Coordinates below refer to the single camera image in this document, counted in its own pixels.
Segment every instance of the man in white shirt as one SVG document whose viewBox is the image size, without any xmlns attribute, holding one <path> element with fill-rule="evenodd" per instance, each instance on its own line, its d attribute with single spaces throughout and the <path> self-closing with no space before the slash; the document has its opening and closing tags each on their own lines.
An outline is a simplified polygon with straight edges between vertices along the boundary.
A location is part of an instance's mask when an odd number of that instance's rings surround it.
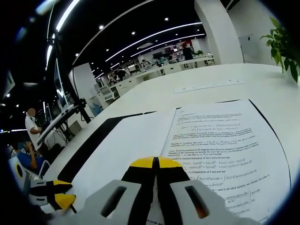
<svg viewBox="0 0 300 225">
<path fill-rule="evenodd" d="M 40 136 L 42 128 L 40 128 L 36 125 L 35 115 L 36 115 L 36 110 L 34 108 L 30 108 L 26 112 L 25 127 L 27 129 L 28 135 L 31 139 L 31 142 L 32 142 L 35 150 L 37 150 L 42 156 L 44 156 L 46 150 L 43 149 L 44 147 L 43 147 L 42 143 L 40 143 L 38 145 L 38 137 Z"/>
</svg>

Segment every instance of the black strip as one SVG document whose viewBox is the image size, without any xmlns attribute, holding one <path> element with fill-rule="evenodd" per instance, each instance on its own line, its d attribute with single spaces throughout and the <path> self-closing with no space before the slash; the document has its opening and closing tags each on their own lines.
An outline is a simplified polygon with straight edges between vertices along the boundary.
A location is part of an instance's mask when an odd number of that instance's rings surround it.
<svg viewBox="0 0 300 225">
<path fill-rule="evenodd" d="M 150 114 L 150 113 L 155 113 L 155 112 L 156 112 L 156 111 L 152 111 L 152 112 L 145 112 L 145 113 L 144 113 L 144 115 L 145 115 L 145 114 Z"/>
<path fill-rule="evenodd" d="M 279 141 L 279 143 L 280 143 L 280 145 L 281 145 L 281 148 L 282 148 L 283 153 L 285 154 L 285 150 L 284 150 L 284 148 L 283 148 L 283 146 L 282 146 L 282 144 L 281 144 L 281 142 L 280 142 L 280 139 L 278 138 L 278 136 L 277 136 L 275 130 L 273 129 L 273 127 L 271 126 L 271 124 L 267 121 L 267 119 L 265 118 L 265 116 L 264 116 L 264 115 L 262 114 L 262 112 L 256 107 L 256 105 L 255 105 L 250 99 L 248 99 L 248 100 L 251 102 L 251 104 L 254 106 L 254 108 L 259 112 L 259 114 L 262 116 L 262 118 L 267 122 L 267 124 L 269 125 L 269 127 L 272 129 L 272 131 L 274 132 L 276 138 L 278 139 L 278 141 Z M 291 190 L 291 188 L 292 188 L 291 172 L 290 172 L 289 162 L 287 161 L 287 158 L 286 158 L 286 154 L 285 154 L 285 159 L 286 159 L 287 167 L 289 168 L 290 190 Z"/>
<path fill-rule="evenodd" d="M 58 179 L 71 183 L 76 174 L 88 160 L 91 154 L 114 129 L 114 127 L 124 118 L 142 115 L 142 113 L 121 116 L 107 119 L 84 143 L 77 152 L 72 156 L 70 161 L 65 165 L 58 175 Z"/>
<path fill-rule="evenodd" d="M 70 206 L 70 209 L 71 209 L 74 213 L 77 213 L 77 210 L 74 208 L 73 205 Z"/>
</svg>

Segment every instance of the seated person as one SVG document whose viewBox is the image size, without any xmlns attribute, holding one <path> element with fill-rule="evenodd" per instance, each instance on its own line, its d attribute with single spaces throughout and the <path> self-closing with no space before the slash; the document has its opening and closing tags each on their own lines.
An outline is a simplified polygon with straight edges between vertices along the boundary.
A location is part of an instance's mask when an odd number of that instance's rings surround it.
<svg viewBox="0 0 300 225">
<path fill-rule="evenodd" d="M 110 86 L 114 85 L 116 83 L 116 80 L 113 77 L 109 78 L 109 84 Z"/>
<path fill-rule="evenodd" d="M 22 166 L 35 173 L 39 173 L 44 158 L 42 156 L 35 156 L 31 142 L 26 142 L 25 145 L 18 143 L 17 145 L 13 145 L 13 148 L 16 153 L 16 157 L 18 158 Z"/>
<path fill-rule="evenodd" d="M 151 64 L 146 61 L 146 60 L 142 60 L 142 66 L 145 68 L 145 69 L 148 69 L 151 67 Z"/>
</svg>

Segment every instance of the computer monitor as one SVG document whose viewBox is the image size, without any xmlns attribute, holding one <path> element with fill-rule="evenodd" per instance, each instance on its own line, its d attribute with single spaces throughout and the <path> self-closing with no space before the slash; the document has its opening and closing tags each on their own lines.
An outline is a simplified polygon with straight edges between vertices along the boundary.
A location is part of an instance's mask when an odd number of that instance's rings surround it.
<svg viewBox="0 0 300 225">
<path fill-rule="evenodd" d="M 163 53 L 162 52 L 158 52 L 158 53 L 153 54 L 153 58 L 154 59 L 159 59 L 161 57 L 163 57 Z"/>
</svg>

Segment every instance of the paper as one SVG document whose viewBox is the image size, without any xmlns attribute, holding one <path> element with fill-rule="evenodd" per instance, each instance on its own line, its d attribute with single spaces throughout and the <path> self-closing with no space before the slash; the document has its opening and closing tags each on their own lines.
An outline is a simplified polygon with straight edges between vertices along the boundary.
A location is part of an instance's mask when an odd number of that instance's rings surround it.
<svg viewBox="0 0 300 225">
<path fill-rule="evenodd" d="M 241 80 L 228 80 L 223 82 L 207 82 L 202 83 L 200 85 L 194 85 L 189 87 L 178 88 L 174 90 L 174 94 L 183 93 L 191 90 L 199 90 L 205 88 L 215 88 L 215 87 L 222 87 L 222 86 L 229 86 L 229 85 L 236 85 L 236 84 L 245 84 L 245 82 Z"/>
<path fill-rule="evenodd" d="M 162 156 L 179 161 L 240 217 L 266 221 L 290 189 L 283 149 L 248 100 L 178 109 Z"/>
<path fill-rule="evenodd" d="M 75 194 L 79 211 L 85 200 L 112 180 L 121 180 L 139 158 L 159 156 L 169 133 L 175 109 L 123 119 L 101 142 L 72 181 L 67 194 Z"/>
</svg>

